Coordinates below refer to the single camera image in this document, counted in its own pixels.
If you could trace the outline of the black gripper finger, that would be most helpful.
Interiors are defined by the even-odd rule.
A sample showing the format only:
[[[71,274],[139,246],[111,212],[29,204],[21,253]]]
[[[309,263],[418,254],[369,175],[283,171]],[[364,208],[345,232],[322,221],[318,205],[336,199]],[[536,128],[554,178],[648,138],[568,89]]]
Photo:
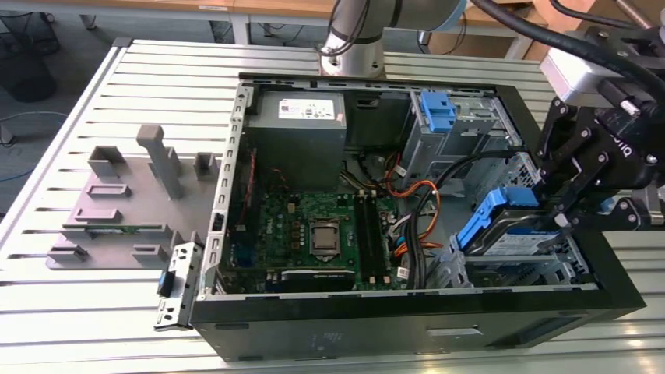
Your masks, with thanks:
[[[550,223],[569,231],[664,231],[664,175],[629,195],[620,193],[596,206],[578,204],[552,215]]]
[[[560,198],[568,203],[588,197],[589,179],[580,157],[582,148],[596,135],[594,110],[565,104],[554,97],[550,101],[545,124],[540,134],[536,156],[540,160],[540,181],[536,195],[544,199]]]

